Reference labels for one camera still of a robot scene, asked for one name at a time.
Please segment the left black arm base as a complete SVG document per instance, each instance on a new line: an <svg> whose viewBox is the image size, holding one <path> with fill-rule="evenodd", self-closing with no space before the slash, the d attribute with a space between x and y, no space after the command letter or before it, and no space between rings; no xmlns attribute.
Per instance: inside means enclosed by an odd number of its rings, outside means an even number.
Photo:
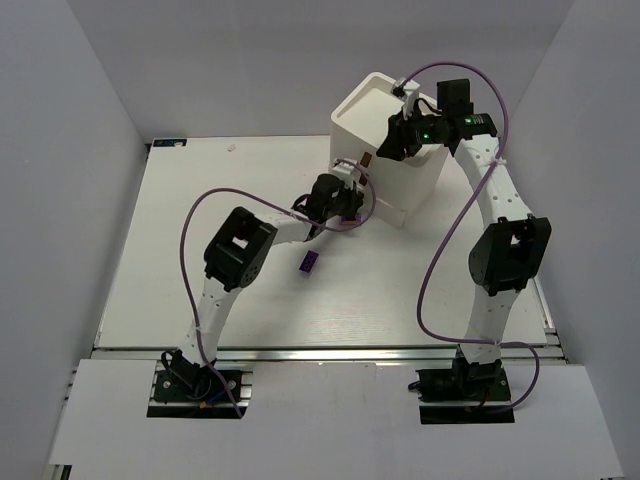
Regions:
<svg viewBox="0 0 640 480"><path fill-rule="evenodd" d="M206 366L189 362L179 350L160 356L152 383L148 418L232 419L239 420L249 403L248 373L221 370L233 401L220 378Z"/></svg>

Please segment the white three-drawer storage box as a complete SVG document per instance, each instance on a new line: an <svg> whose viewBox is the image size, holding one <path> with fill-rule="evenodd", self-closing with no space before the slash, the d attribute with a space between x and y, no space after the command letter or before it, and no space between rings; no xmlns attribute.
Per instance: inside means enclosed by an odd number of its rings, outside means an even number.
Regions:
<svg viewBox="0 0 640 480"><path fill-rule="evenodd" d="M422 145L401 128L410 100L416 106L434 100L410 81L395 96L398 82L373 72L331 114L330 158L360 160L376 191L374 215L401 227L431 195L440 177L448 149Z"/></svg>

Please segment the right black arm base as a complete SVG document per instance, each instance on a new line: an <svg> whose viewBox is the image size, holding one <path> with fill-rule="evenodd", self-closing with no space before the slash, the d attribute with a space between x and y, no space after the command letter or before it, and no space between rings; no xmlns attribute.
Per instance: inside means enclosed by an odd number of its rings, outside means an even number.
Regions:
<svg viewBox="0 0 640 480"><path fill-rule="evenodd" d="M419 399L422 425L513 424L511 391L504 369L491 380L454 381L453 369L417 370L408 391Z"/></svg>

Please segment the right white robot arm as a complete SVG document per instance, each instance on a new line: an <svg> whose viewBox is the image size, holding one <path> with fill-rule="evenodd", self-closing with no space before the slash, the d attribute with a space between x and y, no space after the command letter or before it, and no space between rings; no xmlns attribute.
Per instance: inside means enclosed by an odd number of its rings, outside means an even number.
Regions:
<svg viewBox="0 0 640 480"><path fill-rule="evenodd" d="M479 207L484 231L468 257L476 289L467 331L457 344L470 366L495 366L511 309L538 273L551 224L535 216L517 193L494 122L475 112L468 80L438 83L437 106L428 114L420 109L413 83L400 79L392 93L403 107L389 118L378 156L404 161L425 145L442 145L473 190L468 203Z"/></svg>

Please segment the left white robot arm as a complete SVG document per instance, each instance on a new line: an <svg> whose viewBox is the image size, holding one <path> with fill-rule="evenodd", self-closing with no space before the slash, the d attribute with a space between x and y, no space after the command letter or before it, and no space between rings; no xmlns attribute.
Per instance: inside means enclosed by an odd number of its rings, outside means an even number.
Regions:
<svg viewBox="0 0 640 480"><path fill-rule="evenodd" d="M319 175L311 192L289 210L277 209L274 215L255 215L242 206L231 211L205 248L200 297L187 292L194 319L178 347L182 358L199 367L215 361L231 308L256 280L272 247L311 241L330 231L328 222L335 217L356 218L364 204L358 176L351 167L335 167Z"/></svg>

